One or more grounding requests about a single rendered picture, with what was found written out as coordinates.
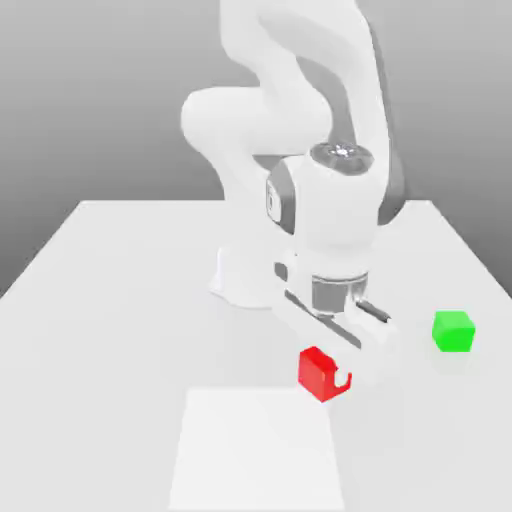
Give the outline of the small green cube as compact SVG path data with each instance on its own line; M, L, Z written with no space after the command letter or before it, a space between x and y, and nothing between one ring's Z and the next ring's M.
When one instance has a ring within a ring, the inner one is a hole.
M475 325L465 311L441 310L434 315L432 338L442 352L470 352Z

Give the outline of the small red cube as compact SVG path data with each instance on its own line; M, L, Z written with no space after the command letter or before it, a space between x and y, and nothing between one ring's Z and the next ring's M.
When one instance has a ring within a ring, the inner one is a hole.
M316 346L300 352L298 382L321 403L350 390L352 373L349 372L346 380L338 385L336 383L338 370L335 360Z

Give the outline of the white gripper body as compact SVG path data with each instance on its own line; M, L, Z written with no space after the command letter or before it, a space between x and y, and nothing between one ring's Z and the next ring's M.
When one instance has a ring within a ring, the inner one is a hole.
M298 336L337 361L396 361L401 333L392 318L366 300L349 297L345 311L314 313L287 286L276 295L276 316Z

